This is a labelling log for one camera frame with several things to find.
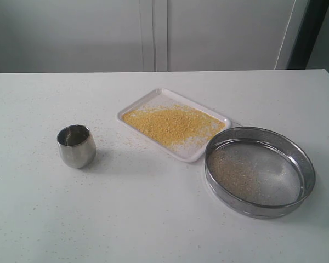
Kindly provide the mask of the white cabinet doors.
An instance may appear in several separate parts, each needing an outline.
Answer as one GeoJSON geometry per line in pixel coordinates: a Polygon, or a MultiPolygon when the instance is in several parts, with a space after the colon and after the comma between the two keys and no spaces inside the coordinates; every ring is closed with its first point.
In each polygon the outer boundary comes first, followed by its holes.
{"type": "Polygon", "coordinates": [[[0,73],[285,69],[308,1],[0,1],[0,73]]]}

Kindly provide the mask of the yellow grain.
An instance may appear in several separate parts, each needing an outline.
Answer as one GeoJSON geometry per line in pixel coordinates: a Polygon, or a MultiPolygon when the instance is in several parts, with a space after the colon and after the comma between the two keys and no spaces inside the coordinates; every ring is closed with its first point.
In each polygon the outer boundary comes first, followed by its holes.
{"type": "Polygon", "coordinates": [[[223,121],[207,113],[179,105],[132,110],[122,120],[171,150],[188,144],[202,147],[226,127],[223,121]]]}

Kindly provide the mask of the stainless steel cup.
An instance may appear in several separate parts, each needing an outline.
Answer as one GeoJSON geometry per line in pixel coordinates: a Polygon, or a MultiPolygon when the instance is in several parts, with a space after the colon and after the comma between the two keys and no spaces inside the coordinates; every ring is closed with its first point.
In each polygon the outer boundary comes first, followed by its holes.
{"type": "Polygon", "coordinates": [[[97,153],[96,144],[88,127],[80,124],[65,127],[57,134],[60,157],[63,162],[75,169],[90,164],[97,153]]]}

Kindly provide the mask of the pale coarse grains in sieve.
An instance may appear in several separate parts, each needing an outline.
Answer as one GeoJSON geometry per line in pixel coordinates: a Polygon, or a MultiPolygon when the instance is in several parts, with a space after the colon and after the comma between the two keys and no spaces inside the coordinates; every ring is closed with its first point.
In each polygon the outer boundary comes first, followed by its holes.
{"type": "Polygon", "coordinates": [[[215,180],[234,196],[257,203],[261,181],[251,155],[245,151],[217,149],[208,158],[215,180]]]}

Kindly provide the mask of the round stainless steel sieve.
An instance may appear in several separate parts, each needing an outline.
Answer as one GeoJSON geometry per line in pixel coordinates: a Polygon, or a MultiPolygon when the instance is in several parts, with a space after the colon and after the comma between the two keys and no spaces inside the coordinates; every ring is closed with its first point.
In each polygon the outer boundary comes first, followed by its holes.
{"type": "Polygon", "coordinates": [[[234,127],[215,135],[205,149],[205,176],[209,188],[223,203],[240,214],[260,219],[293,212],[311,195],[316,183],[310,158],[295,142],[257,127],[234,127]],[[208,158],[220,148],[251,155],[261,181],[257,203],[234,196],[215,180],[208,158]]]}

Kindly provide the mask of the white plastic tray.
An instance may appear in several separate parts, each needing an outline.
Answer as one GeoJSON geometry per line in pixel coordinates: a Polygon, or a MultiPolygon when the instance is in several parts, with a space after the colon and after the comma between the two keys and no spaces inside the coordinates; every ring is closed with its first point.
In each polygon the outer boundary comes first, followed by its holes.
{"type": "Polygon", "coordinates": [[[195,146],[193,144],[188,144],[185,146],[180,146],[176,150],[171,150],[169,148],[166,148],[165,146],[162,146],[161,144],[155,142],[151,138],[147,137],[146,135],[142,134],[141,132],[137,131],[135,128],[131,127],[125,121],[122,120],[122,116],[130,112],[132,110],[140,109],[140,108],[145,108],[145,107],[159,107],[159,106],[174,106],[174,105],[179,105],[179,106],[189,106],[194,109],[197,109],[199,111],[202,111],[204,113],[209,114],[210,116],[219,119],[220,121],[223,121],[226,124],[226,127],[223,130],[227,130],[231,128],[232,123],[231,120],[228,119],[228,117],[225,117],[221,115],[220,113],[214,112],[211,109],[202,106],[178,93],[175,93],[173,91],[170,91],[168,89],[155,89],[136,102],[130,104],[123,110],[121,110],[117,114],[117,120],[121,123],[123,123],[126,127],[131,129],[132,131],[136,132],[140,137],[148,140],[151,144],[159,147],[161,150],[165,151],[167,154],[173,156],[174,158],[182,161],[182,162],[187,162],[187,163],[192,163],[197,161],[204,153],[205,148],[208,144],[205,143],[202,147],[195,146]]]}

